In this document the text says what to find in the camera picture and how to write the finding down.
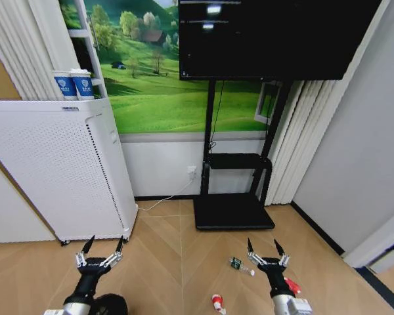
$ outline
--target small bottle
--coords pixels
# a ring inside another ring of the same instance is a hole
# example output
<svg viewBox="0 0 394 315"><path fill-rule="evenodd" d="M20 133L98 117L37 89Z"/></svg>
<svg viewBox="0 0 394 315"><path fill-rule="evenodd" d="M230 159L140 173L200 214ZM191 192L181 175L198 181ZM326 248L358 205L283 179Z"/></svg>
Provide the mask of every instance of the small bottle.
<svg viewBox="0 0 394 315"><path fill-rule="evenodd" d="M231 257L229 259L230 266L234 269L246 272L247 274L250 274L251 276L254 277L255 271L252 269L249 269L248 267L245 267L244 264L242 264L242 261L237 259L236 257Z"/></svg>

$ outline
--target baseboard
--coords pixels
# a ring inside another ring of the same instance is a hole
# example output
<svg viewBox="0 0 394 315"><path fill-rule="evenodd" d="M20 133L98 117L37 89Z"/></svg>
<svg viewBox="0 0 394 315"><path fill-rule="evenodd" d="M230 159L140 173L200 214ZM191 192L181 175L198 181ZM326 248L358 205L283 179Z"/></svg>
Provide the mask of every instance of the baseboard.
<svg viewBox="0 0 394 315"><path fill-rule="evenodd" d="M299 215L307 221L307 223L319 234L319 236L322 237L324 241L339 255L341 256L344 253L344 249L340 247L339 244L337 244L313 219L310 218L309 215L307 215L304 210L300 206L297 205L296 202L292 200L290 203L292 207L295 209L296 212L299 213Z"/></svg>
<svg viewBox="0 0 394 315"><path fill-rule="evenodd" d="M173 196L169 200L183 200L183 199L194 199L198 195L178 195ZM162 200L169 198L170 196L135 196L134 199L136 201L146 201L146 200Z"/></svg>
<svg viewBox="0 0 394 315"><path fill-rule="evenodd" d="M388 289L367 267L356 268L356 271L377 291L382 298L394 308L394 293Z"/></svg>

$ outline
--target black tv screen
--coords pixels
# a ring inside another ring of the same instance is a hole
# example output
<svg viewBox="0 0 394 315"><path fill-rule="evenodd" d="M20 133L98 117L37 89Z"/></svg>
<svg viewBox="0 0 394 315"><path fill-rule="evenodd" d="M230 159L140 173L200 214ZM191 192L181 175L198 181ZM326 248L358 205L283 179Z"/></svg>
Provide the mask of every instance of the black tv screen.
<svg viewBox="0 0 394 315"><path fill-rule="evenodd" d="M182 0L180 79L341 79L380 2Z"/></svg>

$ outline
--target perforated panel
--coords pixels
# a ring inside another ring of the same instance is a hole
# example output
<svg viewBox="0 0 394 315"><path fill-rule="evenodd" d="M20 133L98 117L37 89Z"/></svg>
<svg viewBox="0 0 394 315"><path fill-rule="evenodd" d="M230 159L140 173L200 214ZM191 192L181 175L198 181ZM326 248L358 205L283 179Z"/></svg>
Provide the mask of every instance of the perforated panel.
<svg viewBox="0 0 394 315"><path fill-rule="evenodd" d="M0 112L0 160L62 240L123 231L98 145L78 112Z"/></svg>

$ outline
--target sky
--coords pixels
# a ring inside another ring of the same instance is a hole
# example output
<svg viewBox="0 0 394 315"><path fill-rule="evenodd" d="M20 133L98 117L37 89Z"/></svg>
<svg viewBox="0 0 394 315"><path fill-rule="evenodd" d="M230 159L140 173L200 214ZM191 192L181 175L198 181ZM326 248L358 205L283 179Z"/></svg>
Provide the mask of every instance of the sky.
<svg viewBox="0 0 394 315"><path fill-rule="evenodd" d="M172 7L172 0L154 0L162 8Z"/></svg>

